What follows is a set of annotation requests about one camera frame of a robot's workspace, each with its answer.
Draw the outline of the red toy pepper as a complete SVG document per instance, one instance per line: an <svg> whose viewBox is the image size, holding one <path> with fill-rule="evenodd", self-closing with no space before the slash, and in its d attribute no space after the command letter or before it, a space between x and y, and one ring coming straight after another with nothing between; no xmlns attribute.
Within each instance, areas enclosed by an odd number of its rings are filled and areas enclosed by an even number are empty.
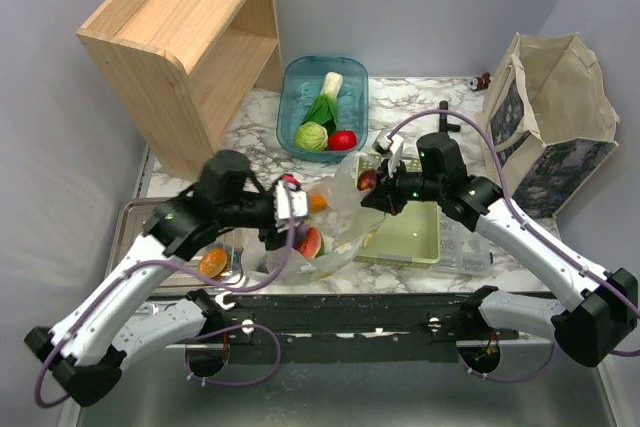
<svg viewBox="0 0 640 427"><path fill-rule="evenodd" d="M351 130L339 130L328 137L327 147L330 151L346 151L358 144L356 134Z"/></svg>

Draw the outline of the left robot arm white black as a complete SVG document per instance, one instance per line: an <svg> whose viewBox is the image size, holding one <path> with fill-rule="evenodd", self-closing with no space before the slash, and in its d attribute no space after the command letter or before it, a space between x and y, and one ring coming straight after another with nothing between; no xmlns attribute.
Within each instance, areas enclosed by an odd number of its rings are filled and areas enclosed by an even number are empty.
<svg viewBox="0 0 640 427"><path fill-rule="evenodd" d="M174 272L219 236L236 228L257 229L269 247L294 250L298 225L311 213L307 193L290 176L264 188L248 157L221 150L199 179L159 204L129 251L90 296L52 327L35 327L24 342L67 398L82 407L103 399L123 372L140 358L179 341L209 342L236 329L257 329L252 321L231 324L225 300L235 287L195 272L204 290L134 322L131 317Z"/></svg>

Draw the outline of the dark red toy apple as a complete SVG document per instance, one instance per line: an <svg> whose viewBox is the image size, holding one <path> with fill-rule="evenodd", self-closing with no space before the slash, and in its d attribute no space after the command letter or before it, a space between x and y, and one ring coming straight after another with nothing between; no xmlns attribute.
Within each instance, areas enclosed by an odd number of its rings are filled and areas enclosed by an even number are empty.
<svg viewBox="0 0 640 427"><path fill-rule="evenodd" d="M377 174L373 169L363 171L359 174L356 187L359 191L373 190L377 185Z"/></svg>

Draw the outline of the orange glazed bread bun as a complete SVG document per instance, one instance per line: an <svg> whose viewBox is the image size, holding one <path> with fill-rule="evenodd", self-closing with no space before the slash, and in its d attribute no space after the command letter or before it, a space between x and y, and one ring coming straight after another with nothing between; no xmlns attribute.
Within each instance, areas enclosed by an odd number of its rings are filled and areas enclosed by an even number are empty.
<svg viewBox="0 0 640 427"><path fill-rule="evenodd" d="M210 279L218 278L229 265L229 254L217 247L208 251L199 261L198 272Z"/></svg>

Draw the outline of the toy bok choy green white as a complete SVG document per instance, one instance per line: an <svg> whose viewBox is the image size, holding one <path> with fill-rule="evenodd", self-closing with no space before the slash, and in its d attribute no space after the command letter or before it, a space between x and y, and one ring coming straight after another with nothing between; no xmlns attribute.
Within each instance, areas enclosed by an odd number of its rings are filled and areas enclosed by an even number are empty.
<svg viewBox="0 0 640 427"><path fill-rule="evenodd" d="M314 122L324 127L329 135L337 130L338 94L343 85L343 76L328 72L320 93L314 99L302 123Z"/></svg>

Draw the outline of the orange toy carrot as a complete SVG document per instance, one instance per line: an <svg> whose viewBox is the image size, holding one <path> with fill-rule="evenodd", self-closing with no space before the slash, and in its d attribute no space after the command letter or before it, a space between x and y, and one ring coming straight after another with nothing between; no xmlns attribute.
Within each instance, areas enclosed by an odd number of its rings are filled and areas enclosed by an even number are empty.
<svg viewBox="0 0 640 427"><path fill-rule="evenodd" d="M326 199L321 194L312 194L310 196L311 212L321 212L328 208Z"/></svg>

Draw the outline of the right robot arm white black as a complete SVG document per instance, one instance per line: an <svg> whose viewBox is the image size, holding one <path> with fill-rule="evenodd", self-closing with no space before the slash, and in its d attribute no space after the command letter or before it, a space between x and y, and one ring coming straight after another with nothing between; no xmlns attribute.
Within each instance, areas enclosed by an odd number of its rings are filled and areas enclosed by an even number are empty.
<svg viewBox="0 0 640 427"><path fill-rule="evenodd" d="M597 366L637 326L638 281L627 270L611 272L549 234L486 177L468 174L457 142L445 133L416 143L421 169L407 170L399 135L380 134L373 144L383 161L368 183L364 207L397 215L410 201L434 202L451 220L493 242L532 272L552 299L483 287L459 315L462 331L480 339L494 329L555 341L571 359Z"/></svg>

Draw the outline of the green toy cabbage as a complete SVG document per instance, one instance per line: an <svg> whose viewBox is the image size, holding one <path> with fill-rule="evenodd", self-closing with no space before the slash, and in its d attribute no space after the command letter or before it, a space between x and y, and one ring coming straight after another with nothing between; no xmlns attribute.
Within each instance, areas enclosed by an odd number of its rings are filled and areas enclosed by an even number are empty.
<svg viewBox="0 0 640 427"><path fill-rule="evenodd" d="M302 124L296 131L293 144L303 150L323 151L328 147L328 132L316 122Z"/></svg>

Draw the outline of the toy watermelon slice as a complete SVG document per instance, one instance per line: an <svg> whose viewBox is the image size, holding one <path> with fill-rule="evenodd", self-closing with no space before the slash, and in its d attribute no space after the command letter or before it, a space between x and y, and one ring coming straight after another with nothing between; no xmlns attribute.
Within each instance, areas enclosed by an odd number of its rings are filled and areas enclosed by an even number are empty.
<svg viewBox="0 0 640 427"><path fill-rule="evenodd" d="M306 237L298 244L296 250L307 260L313 260L325 254L325 243L321 232L310 227Z"/></svg>

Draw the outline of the clear plastic grocery bag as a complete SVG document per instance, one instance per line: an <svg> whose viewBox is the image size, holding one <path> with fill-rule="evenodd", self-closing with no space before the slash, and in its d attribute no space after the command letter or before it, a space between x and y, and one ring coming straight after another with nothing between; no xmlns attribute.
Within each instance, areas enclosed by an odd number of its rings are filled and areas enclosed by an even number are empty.
<svg viewBox="0 0 640 427"><path fill-rule="evenodd" d="M305 222L319 232L321 249L312 259L293 252L274 281L276 285L308 284L336 273L354 260L386 217L360 205L364 192L357 187L359 176L380 164L378 155L351 153L338 164L333 176L305 189L309 195L320 195L327 202L326 209L313 213Z"/></svg>

